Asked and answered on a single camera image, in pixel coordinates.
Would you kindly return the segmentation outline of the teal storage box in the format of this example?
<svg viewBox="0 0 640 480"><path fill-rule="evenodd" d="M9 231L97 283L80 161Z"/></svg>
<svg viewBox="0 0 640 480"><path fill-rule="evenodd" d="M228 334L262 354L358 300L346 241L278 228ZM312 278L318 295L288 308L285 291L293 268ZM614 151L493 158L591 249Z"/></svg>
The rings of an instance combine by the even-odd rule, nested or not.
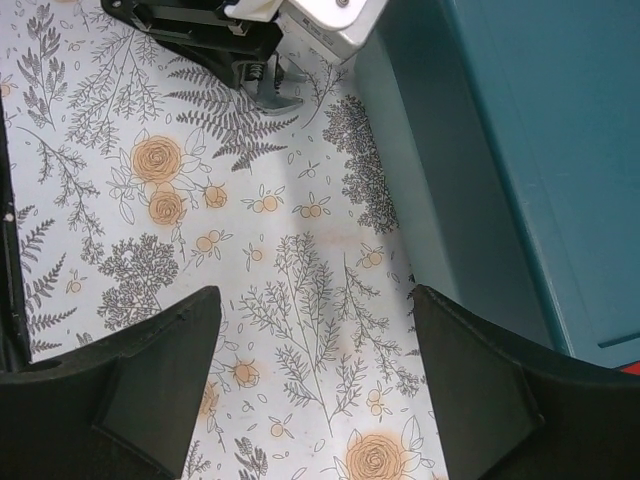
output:
<svg viewBox="0 0 640 480"><path fill-rule="evenodd" d="M639 5L391 1L356 60L415 280L639 360Z"/></svg>

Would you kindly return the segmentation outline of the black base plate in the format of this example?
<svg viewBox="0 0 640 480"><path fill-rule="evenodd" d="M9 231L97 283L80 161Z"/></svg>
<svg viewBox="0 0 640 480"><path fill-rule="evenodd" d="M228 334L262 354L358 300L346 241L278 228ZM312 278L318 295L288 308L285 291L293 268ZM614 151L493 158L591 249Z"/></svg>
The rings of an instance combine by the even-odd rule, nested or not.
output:
<svg viewBox="0 0 640 480"><path fill-rule="evenodd" d="M1 107L1 372L31 362L8 139Z"/></svg>

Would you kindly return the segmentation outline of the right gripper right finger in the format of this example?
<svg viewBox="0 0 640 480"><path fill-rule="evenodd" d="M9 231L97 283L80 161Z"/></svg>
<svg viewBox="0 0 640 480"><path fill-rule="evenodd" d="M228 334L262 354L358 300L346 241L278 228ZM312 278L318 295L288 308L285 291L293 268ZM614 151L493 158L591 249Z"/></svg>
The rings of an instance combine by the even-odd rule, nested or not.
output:
<svg viewBox="0 0 640 480"><path fill-rule="evenodd" d="M413 301L449 478L638 478L638 373L557 353L427 286Z"/></svg>

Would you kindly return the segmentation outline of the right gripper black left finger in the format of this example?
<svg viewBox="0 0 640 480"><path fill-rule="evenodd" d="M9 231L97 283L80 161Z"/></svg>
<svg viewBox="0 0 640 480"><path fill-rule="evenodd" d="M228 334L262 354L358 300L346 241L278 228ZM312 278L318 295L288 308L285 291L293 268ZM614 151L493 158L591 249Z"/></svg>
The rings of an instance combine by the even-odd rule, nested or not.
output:
<svg viewBox="0 0 640 480"><path fill-rule="evenodd" d="M2 478L180 478L220 324L220 291L206 286L145 321L2 374Z"/></svg>

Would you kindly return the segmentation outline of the floral table mat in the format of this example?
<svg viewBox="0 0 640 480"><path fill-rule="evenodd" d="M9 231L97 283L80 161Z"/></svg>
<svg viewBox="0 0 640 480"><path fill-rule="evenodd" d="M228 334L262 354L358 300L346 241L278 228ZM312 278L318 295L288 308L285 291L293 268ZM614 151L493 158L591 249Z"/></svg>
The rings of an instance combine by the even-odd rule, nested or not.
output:
<svg viewBox="0 0 640 480"><path fill-rule="evenodd" d="M222 320L186 479L443 479L410 272L349 67L266 116L96 1L1 5L32 357L206 285Z"/></svg>

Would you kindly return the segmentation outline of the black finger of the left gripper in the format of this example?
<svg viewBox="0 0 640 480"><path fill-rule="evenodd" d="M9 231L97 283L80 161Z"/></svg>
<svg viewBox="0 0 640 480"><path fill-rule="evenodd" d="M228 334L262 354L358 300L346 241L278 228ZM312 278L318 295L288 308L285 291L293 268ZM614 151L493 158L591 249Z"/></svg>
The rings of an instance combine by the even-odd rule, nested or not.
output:
<svg viewBox="0 0 640 480"><path fill-rule="evenodd" d="M227 16L233 1L103 1L107 15L146 34L160 46L211 72L231 89L259 79L280 43L274 20Z"/></svg>

